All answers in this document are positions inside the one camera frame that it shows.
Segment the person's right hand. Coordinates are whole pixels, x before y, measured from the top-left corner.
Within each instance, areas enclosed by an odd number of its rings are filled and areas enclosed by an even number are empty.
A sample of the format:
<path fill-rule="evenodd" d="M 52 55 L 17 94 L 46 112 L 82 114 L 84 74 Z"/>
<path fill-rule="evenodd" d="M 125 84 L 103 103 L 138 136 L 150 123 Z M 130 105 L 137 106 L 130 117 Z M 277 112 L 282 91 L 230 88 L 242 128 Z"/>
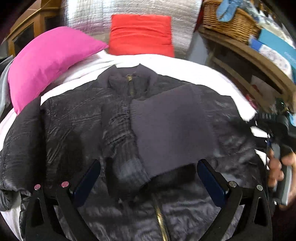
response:
<path fill-rule="evenodd" d="M 286 206 L 280 205 L 280 210 L 288 210 L 295 202 L 295 153 L 289 153 L 287 156 L 284 156 L 281 158 L 282 163 L 280 163 L 280 160 L 275 158 L 273 150 L 269 148 L 267 157 L 269 158 L 268 187 L 275 187 L 285 177 L 281 170 L 282 164 L 292 167 L 292 183 L 288 195 L 288 204 Z"/>

